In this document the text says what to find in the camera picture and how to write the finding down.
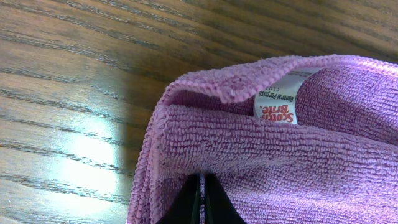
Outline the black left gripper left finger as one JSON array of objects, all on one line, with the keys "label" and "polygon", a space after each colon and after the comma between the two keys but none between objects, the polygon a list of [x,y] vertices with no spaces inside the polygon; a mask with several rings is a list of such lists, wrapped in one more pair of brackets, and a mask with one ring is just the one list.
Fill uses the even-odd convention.
[{"label": "black left gripper left finger", "polygon": [[201,177],[189,175],[165,215],[157,224],[199,224]]}]

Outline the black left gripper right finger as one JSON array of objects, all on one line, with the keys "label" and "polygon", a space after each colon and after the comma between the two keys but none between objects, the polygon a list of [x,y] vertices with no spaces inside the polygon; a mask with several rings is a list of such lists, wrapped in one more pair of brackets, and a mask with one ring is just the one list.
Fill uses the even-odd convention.
[{"label": "black left gripper right finger", "polygon": [[215,174],[205,177],[205,224],[246,224]]}]

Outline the purple microfiber cloth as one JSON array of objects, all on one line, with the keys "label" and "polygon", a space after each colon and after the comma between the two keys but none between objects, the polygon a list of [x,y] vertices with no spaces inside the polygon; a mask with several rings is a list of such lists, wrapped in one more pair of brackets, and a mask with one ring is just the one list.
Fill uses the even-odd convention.
[{"label": "purple microfiber cloth", "polygon": [[[253,114],[289,72],[316,68],[297,124]],[[126,221],[156,223],[190,174],[216,174],[247,223],[397,222],[397,65],[285,56],[187,73],[147,127]]]}]

